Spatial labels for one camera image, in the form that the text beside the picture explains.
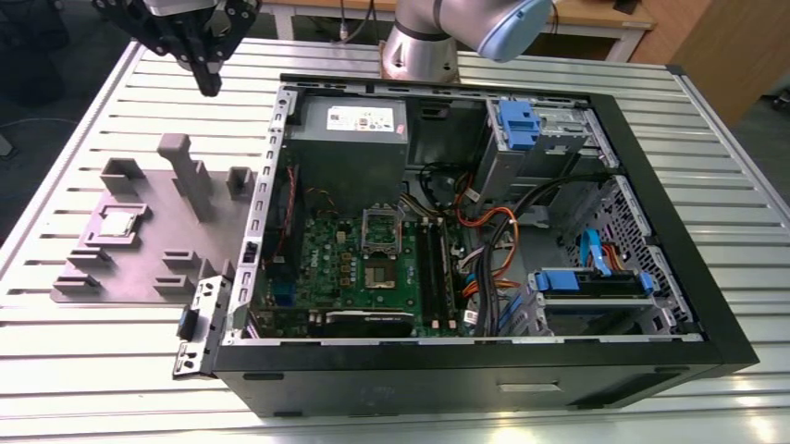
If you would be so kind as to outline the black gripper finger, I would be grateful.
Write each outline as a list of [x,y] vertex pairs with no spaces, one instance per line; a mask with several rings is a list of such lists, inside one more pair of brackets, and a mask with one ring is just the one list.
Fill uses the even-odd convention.
[[200,91],[200,54],[209,20],[208,1],[91,1],[109,20],[150,51],[170,54]]
[[258,9],[258,1],[221,1],[221,7],[214,9],[218,17],[205,25],[200,54],[200,92],[204,96],[216,96],[220,92],[222,63],[248,34]]

